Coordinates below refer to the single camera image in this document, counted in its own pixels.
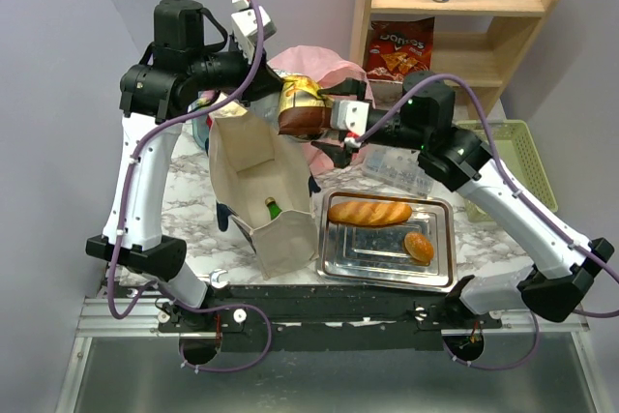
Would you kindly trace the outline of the white cassava chips bag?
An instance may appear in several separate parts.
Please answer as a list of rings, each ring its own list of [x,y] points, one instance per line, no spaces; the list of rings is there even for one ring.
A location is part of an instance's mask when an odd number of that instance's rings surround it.
[[[287,75],[282,79],[279,100],[279,134],[318,136],[331,128],[333,100],[321,96],[320,85],[308,76]]]

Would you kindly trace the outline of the pink plastic grocery bag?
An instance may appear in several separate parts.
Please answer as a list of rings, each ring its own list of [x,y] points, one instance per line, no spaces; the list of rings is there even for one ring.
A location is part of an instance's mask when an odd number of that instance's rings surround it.
[[[367,74],[363,68],[344,60],[331,49],[312,45],[298,45],[279,53],[268,63],[271,68],[280,72],[306,75],[324,88],[332,87],[348,77],[363,80],[367,85],[366,99],[373,101]],[[333,162],[315,147],[305,143],[302,144],[302,148],[312,175],[318,176],[334,169]],[[353,155],[351,165],[361,164],[368,150],[369,147],[366,146]]]

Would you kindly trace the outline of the red chips bag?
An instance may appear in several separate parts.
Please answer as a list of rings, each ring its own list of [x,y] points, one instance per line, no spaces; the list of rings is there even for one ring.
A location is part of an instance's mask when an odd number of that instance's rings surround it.
[[[371,23],[365,70],[369,79],[403,81],[428,71],[433,50],[434,17]]]

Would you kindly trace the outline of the beige canvas tote bag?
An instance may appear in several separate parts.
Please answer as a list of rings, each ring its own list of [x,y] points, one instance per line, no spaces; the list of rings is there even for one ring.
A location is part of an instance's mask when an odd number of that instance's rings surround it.
[[[266,280],[305,268],[318,256],[312,195],[319,188],[301,146],[237,103],[208,116],[207,155],[219,230],[236,224]],[[273,221],[267,197],[282,209]]]

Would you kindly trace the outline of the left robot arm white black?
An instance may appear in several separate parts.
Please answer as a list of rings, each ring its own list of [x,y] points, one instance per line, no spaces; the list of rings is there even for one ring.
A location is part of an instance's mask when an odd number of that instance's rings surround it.
[[[154,10],[154,40],[120,81],[123,148],[118,182],[103,232],[88,239],[88,255],[109,264],[109,284],[122,265],[146,277],[180,305],[195,331],[215,316],[208,285],[186,262],[187,244],[162,233],[162,201],[172,152],[185,122],[233,102],[250,106],[280,92],[264,43],[275,25],[251,0],[232,0],[232,29],[205,44],[201,3],[162,0]]]

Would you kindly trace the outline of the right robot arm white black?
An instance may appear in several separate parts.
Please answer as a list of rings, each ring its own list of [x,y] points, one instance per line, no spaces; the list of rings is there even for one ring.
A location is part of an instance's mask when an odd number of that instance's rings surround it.
[[[493,310],[530,310],[555,323],[578,314],[600,271],[618,277],[607,262],[614,247],[569,227],[530,193],[501,161],[491,129],[477,137],[453,122],[460,86],[479,107],[472,88],[453,74],[422,73],[388,110],[364,101],[366,84],[353,78],[319,90],[333,96],[331,129],[340,143],[315,142],[337,167],[346,167],[365,143],[416,150],[418,165],[433,180],[473,202],[528,254],[532,265],[488,278],[467,276],[445,298],[445,315],[464,328]]]

